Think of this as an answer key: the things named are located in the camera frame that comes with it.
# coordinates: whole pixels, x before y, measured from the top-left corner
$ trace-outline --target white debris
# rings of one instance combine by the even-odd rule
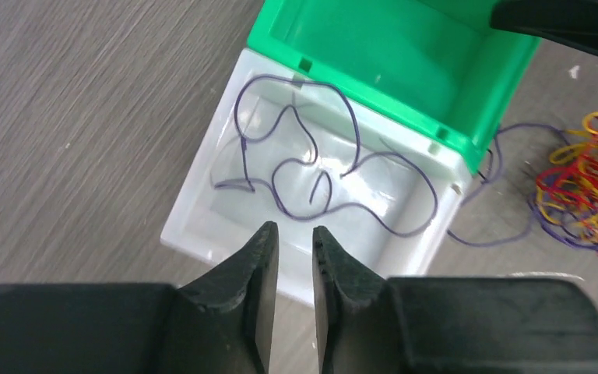
[[[581,66],[577,65],[571,69],[569,69],[569,76],[572,79],[578,79],[579,78],[579,70],[581,69]]]

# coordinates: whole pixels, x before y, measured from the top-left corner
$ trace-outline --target gray wooden table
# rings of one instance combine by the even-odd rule
[[[207,270],[159,235],[261,4],[0,1],[0,282],[183,284]],[[575,128],[594,110],[598,58],[545,42],[503,122]],[[508,172],[454,224],[469,238],[520,230],[525,171],[554,146],[531,131],[501,142]],[[598,303],[598,259],[538,232],[497,249],[446,240],[431,269],[528,271],[577,274]],[[271,372],[317,372],[315,353],[312,310],[280,299]]]

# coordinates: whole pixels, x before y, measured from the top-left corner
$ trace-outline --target wood grain surface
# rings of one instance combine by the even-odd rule
[[[207,270],[159,235],[261,4],[0,1],[0,282],[184,284]],[[598,58],[545,42],[504,124],[576,127],[592,110]],[[530,131],[501,141],[502,182],[454,225],[467,238],[521,229],[527,175],[554,147]],[[526,271],[577,274],[598,304],[598,259],[539,232],[498,249],[447,239],[431,269]],[[312,310],[276,309],[271,372],[317,372]]]

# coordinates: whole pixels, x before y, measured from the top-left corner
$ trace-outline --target green plastic bin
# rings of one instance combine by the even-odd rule
[[[497,0],[266,0],[248,45],[431,137],[475,173],[539,39]]]

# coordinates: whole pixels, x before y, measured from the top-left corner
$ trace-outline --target plastic container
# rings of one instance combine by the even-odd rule
[[[297,222],[283,215],[263,188],[256,193],[213,188],[219,181],[243,176],[233,123],[234,102],[241,88],[263,73],[287,78],[296,75],[253,51],[241,53],[164,226],[162,242],[216,264],[242,247],[263,222],[275,221],[280,230],[279,291],[309,305],[313,303],[311,234],[319,225],[326,226],[345,250],[382,276],[424,274],[470,183],[470,173],[455,151],[356,102],[350,101],[361,127],[362,155],[383,150],[383,140],[418,164],[436,189],[437,215],[419,235],[393,236],[368,212],[357,208]],[[354,133],[345,105],[331,91],[308,85],[256,83],[246,91],[239,109],[245,133],[256,137],[268,132],[293,96],[318,145],[319,158],[311,168],[289,166],[279,171],[278,189],[289,210],[310,214],[324,207],[325,183],[319,185],[313,203],[308,200],[315,179],[327,171],[333,178],[332,205],[364,203],[398,231],[411,231],[427,220],[434,207],[431,193],[417,172],[402,163],[378,158],[339,177],[353,161]],[[281,160],[313,156],[307,136],[288,112],[270,138],[249,145],[248,171],[253,178],[269,180]]]
[[[266,0],[248,45],[460,153],[472,174],[539,43],[498,0]]]

